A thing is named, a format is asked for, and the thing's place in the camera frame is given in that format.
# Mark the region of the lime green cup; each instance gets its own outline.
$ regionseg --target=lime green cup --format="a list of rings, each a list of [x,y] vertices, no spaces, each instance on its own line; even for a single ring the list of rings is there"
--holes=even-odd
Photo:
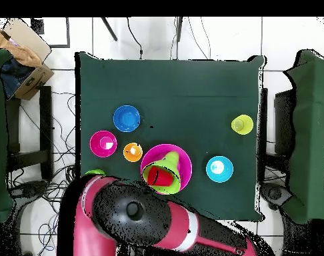
[[[253,129],[253,120],[250,116],[240,115],[231,124],[232,130],[240,135],[246,135]]]
[[[171,151],[162,160],[158,160],[155,162],[152,162],[145,166],[142,172],[142,177],[144,181],[147,183],[148,179],[148,173],[152,166],[160,167],[164,170],[167,170],[168,172],[172,173],[173,175],[173,182],[169,187],[160,187],[158,185],[150,185],[150,187],[154,190],[156,190],[157,193],[168,195],[168,194],[174,194],[179,192],[181,187],[181,179],[180,179],[180,173],[179,170],[177,170],[177,164],[179,163],[179,154],[176,151]]]
[[[104,175],[104,176],[106,176],[106,174],[104,173],[104,171],[103,170],[100,170],[100,169],[90,170],[90,171],[87,171],[85,174],[86,175],[94,174],[94,175]]]

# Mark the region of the large pink bowl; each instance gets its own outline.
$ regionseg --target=large pink bowl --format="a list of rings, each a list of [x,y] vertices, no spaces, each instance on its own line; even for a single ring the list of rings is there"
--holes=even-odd
[[[160,144],[156,145],[155,147],[151,148],[143,157],[142,162],[141,162],[141,175],[142,171],[145,166],[148,164],[161,160],[166,156],[166,154],[170,151],[176,151],[179,154],[179,164],[177,164],[177,169],[179,170],[180,173],[180,178],[181,178],[181,187],[180,191],[188,184],[189,180],[191,179],[191,172],[192,172],[192,167],[191,167],[191,160],[186,154],[186,152],[173,144]]]

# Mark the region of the white tile floor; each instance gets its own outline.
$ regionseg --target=white tile floor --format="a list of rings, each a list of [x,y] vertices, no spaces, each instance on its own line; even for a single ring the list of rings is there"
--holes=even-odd
[[[209,56],[207,38],[203,31],[200,17],[184,18],[179,43],[179,59],[204,59],[195,38],[204,54]],[[71,46],[66,49],[53,49],[45,63],[54,69],[54,76],[47,85],[52,86],[53,116],[63,126],[62,136],[65,139],[75,125],[73,114],[67,108],[67,100],[75,92],[74,52],[86,51],[104,59],[138,59],[139,47],[134,42],[127,28],[126,18],[109,18],[110,25],[118,37],[115,42],[100,18],[69,18]],[[138,42],[142,44],[143,59],[176,58],[174,17],[133,17],[130,26]],[[274,141],[273,99],[276,93],[291,88],[291,84],[282,73],[292,67],[296,53],[300,49],[315,49],[324,55],[324,18],[322,17],[203,17],[203,25],[211,43],[211,58],[224,60],[247,60],[253,55],[264,55],[267,64],[264,72],[264,87],[269,89],[267,140]],[[70,99],[74,110],[75,99]],[[39,94],[30,101],[22,101],[22,106],[34,121],[39,121]],[[60,138],[61,128],[54,121],[54,152],[66,151]],[[39,148],[39,131],[24,113],[21,113],[20,124],[21,151],[32,151]],[[69,136],[68,144],[75,145],[75,134]],[[267,144],[267,151],[274,152],[272,143]],[[74,164],[72,155],[65,155],[66,165]],[[62,160],[55,163],[55,169],[63,166]],[[57,176],[62,180],[63,174]],[[39,166],[25,169],[21,181],[40,179]],[[268,208],[260,200],[260,210],[265,219],[260,223],[240,222],[242,226],[261,235],[280,256],[283,244],[283,225],[279,212]],[[34,255],[42,249],[39,237],[43,238],[47,227],[42,224],[52,223],[55,213],[44,200],[37,200],[28,205],[21,221],[21,241],[23,250],[32,251]],[[52,246],[56,244],[53,236]],[[41,256],[55,256],[55,250],[44,251]]]

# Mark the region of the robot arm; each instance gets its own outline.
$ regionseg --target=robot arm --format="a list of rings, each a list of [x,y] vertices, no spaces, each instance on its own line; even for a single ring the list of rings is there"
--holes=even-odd
[[[116,242],[185,256],[273,255],[247,234],[161,200],[141,184],[95,175],[78,202],[73,256],[115,256]]]
[[[148,187],[114,181],[96,194],[98,230],[119,242],[152,246],[192,256],[258,256],[248,236],[155,196]]]

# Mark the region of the pink bowl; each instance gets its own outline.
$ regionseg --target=pink bowl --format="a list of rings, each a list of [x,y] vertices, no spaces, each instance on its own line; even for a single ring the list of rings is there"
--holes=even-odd
[[[181,178],[181,187],[180,191],[185,188],[185,186],[188,184],[189,180],[191,179],[191,160],[186,154],[186,152],[173,144],[160,144],[156,145],[155,147],[151,148],[143,157],[141,162],[141,175],[142,171],[148,164],[161,160],[164,158],[164,156],[170,152],[170,151],[176,151],[179,154],[179,164],[177,164],[177,169],[180,173]]]
[[[116,137],[109,131],[98,131],[90,139],[90,149],[98,157],[108,157],[117,148]]]

